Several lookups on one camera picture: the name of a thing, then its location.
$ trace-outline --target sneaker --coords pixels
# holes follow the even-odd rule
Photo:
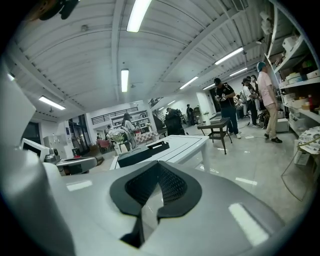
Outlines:
[[[275,143],[282,143],[282,140],[279,139],[278,137],[272,138],[271,141]]]

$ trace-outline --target cap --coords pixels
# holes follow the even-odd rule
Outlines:
[[[242,80],[243,83],[245,83],[245,82],[250,82],[250,81],[251,81],[251,79],[249,79],[248,77],[245,77],[245,78]]]
[[[216,86],[221,83],[221,80],[220,80],[219,77],[216,77],[213,81],[214,81]]]
[[[266,66],[266,63],[260,61],[257,65],[256,65],[256,69],[258,70],[258,72],[260,72],[262,70],[263,67]]]

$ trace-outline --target floor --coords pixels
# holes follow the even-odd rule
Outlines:
[[[311,186],[303,173],[306,170],[293,163],[290,164],[297,136],[290,131],[278,134],[283,140],[282,144],[266,141],[263,137],[264,130],[246,126],[248,120],[245,118],[238,121],[241,139],[233,135],[231,137],[233,143],[230,143],[229,138],[225,138],[226,155],[220,140],[215,140],[214,143],[211,140],[208,142],[211,155],[210,173],[235,182],[269,205],[285,223],[288,223],[303,211],[312,194]],[[196,126],[188,127],[185,131],[189,135],[203,135]],[[104,162],[90,172],[108,171],[114,155],[114,151],[103,154]],[[204,171],[201,153],[189,159],[184,165]],[[284,180],[298,198],[303,198],[302,202],[287,190],[281,179],[286,167],[288,170]]]

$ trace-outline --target woman in pink shirt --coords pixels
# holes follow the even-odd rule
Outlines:
[[[277,137],[276,125],[278,121],[278,102],[273,91],[272,83],[268,75],[266,63],[259,62],[256,66],[259,76],[257,79],[260,96],[263,100],[263,105],[269,111],[270,119],[268,126],[265,130],[265,138],[275,143],[282,143],[282,140]]]

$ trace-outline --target pink shirt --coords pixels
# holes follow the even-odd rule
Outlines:
[[[263,105],[268,106],[275,103],[268,91],[268,86],[272,85],[269,75],[266,72],[260,71],[256,82],[261,93]]]

